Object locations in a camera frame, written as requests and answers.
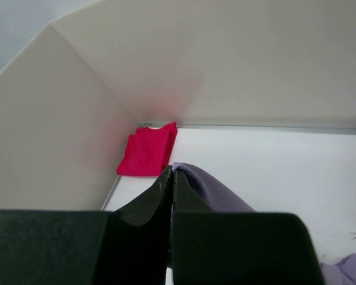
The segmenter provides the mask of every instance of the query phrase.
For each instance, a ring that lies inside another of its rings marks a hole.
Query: garment
[[[158,176],[169,163],[177,136],[177,124],[160,129],[138,128],[130,135],[125,155],[117,167],[118,175]]]
[[[191,188],[217,212],[254,212],[239,196],[206,171],[187,163],[173,163],[173,171],[184,171]]]
[[[191,188],[214,211],[254,212],[234,192],[206,171],[187,163],[173,163],[173,171],[184,171]],[[356,254],[351,254],[335,265],[320,263],[327,285],[356,285]]]

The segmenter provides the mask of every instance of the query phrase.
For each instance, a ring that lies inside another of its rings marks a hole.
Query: white floor
[[[356,135],[183,128],[170,161],[203,168],[255,210],[297,214],[320,261],[356,252]],[[154,179],[121,177],[106,210],[125,205]]]

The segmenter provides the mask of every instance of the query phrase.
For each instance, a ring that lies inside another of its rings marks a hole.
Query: gray wall
[[[0,0],[0,70],[50,20],[97,0]]]

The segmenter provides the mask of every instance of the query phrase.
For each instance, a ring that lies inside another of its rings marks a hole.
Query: fabric
[[[173,163],[173,171],[184,171],[191,188],[214,211],[254,212],[234,192],[206,171],[187,163]],[[327,285],[356,285],[356,254],[351,254],[335,265],[320,263]]]
[[[254,212],[239,196],[206,171],[187,163],[173,163],[173,171],[184,171],[191,188],[217,212]]]
[[[130,135],[116,173],[126,176],[158,176],[168,165],[177,136],[177,124],[160,129],[138,128]]]

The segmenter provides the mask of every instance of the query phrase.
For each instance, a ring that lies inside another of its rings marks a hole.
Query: white panel
[[[111,0],[52,25],[143,121],[356,127],[356,0]]]
[[[100,209],[138,124],[46,27],[0,73],[0,208]]]
[[[356,252],[356,135],[179,129],[170,159],[176,161],[203,168],[257,211],[296,213],[321,261]],[[122,176],[106,210],[125,205],[154,180]]]

